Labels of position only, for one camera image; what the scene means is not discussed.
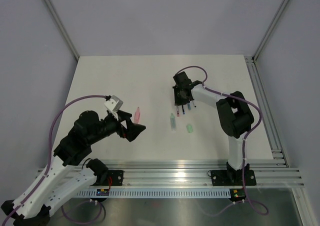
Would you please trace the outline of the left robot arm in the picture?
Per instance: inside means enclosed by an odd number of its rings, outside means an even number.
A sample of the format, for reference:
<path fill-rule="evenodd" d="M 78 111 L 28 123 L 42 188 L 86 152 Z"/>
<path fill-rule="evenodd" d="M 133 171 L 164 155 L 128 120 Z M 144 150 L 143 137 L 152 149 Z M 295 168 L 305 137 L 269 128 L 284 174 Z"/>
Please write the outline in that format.
<path fill-rule="evenodd" d="M 146 129 L 131 121 L 132 114 L 119 112 L 118 118 L 108 113 L 100 119 L 95 111 L 84 111 L 74 122 L 68 135 L 54 149 L 51 162 L 32 185 L 17 199 L 6 200 L 2 211 L 15 226 L 46 226 L 50 218 L 78 191 L 91 185 L 112 185 L 108 167 L 99 159 L 91 159 L 80 173 L 57 187 L 58 183 L 91 152 L 91 146 L 112 134 L 134 141 Z"/>

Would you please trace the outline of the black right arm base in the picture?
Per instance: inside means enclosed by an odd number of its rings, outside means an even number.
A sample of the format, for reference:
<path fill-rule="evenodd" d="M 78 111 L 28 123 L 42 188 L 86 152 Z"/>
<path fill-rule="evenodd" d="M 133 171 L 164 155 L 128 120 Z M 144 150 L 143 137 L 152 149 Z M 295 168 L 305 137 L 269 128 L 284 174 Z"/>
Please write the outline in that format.
<path fill-rule="evenodd" d="M 237 170 L 235 173 L 228 170 L 209 170 L 208 176 L 211 178 L 213 186 L 256 186 L 257 181 L 253 170 Z"/>

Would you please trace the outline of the green highlighter cap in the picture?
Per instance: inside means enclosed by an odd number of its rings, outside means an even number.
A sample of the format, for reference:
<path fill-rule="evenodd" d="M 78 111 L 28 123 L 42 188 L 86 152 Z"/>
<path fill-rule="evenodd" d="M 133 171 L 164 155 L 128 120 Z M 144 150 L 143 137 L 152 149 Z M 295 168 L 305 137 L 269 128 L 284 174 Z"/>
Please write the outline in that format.
<path fill-rule="evenodd" d="M 188 125 L 186 126 L 186 128 L 187 128 L 187 132 L 188 132 L 188 133 L 192 133 L 192 132 L 194 131 L 191 124 L 188 124 Z"/>

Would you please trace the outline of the green highlighter pen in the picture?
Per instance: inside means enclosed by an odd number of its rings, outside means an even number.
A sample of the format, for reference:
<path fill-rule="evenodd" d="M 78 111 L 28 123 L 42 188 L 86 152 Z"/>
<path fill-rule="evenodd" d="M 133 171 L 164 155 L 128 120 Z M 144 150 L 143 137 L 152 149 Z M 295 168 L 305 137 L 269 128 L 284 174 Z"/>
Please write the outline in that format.
<path fill-rule="evenodd" d="M 174 131 L 176 131 L 176 129 L 177 129 L 177 126 L 176 126 L 176 117 L 175 117 L 175 115 L 173 114 L 173 113 L 171 113 L 171 115 L 170 115 L 170 128 L 171 128 L 171 130 L 174 132 Z"/>

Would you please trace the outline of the pink highlighter pen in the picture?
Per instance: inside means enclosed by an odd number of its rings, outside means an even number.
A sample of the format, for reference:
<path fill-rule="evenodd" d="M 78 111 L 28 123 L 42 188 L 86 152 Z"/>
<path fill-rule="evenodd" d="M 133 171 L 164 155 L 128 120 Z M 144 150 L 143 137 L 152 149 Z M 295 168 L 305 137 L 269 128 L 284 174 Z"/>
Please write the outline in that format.
<path fill-rule="evenodd" d="M 134 123 L 135 124 L 138 124 L 139 121 L 140 121 L 140 115 L 141 115 L 141 112 L 140 112 L 140 108 L 137 107 L 136 111 L 135 111 L 135 114 L 134 114 Z"/>

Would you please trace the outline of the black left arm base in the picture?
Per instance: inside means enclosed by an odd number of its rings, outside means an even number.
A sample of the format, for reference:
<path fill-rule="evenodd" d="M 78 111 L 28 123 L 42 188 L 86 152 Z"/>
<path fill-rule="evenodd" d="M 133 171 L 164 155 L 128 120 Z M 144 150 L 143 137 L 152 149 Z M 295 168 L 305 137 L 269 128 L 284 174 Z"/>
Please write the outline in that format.
<path fill-rule="evenodd" d="M 93 171 L 96 176 L 95 182 L 92 186 L 122 186 L 124 180 L 123 170 L 109 169 L 102 161 L 99 159 L 90 159 L 85 165 Z"/>

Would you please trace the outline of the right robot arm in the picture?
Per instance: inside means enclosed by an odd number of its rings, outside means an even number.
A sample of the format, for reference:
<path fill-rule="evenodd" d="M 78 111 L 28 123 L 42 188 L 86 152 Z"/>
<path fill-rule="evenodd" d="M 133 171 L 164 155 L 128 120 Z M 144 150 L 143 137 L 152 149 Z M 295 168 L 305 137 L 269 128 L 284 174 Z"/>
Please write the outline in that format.
<path fill-rule="evenodd" d="M 205 87 L 199 80 L 192 81 L 182 71 L 173 76 L 174 103 L 184 106 L 192 101 L 202 102 L 217 110 L 223 132 L 228 136 L 229 157 L 227 179 L 232 184 L 239 184 L 244 178 L 242 170 L 246 166 L 245 135 L 252 129 L 254 116 L 239 91 L 229 95 Z"/>

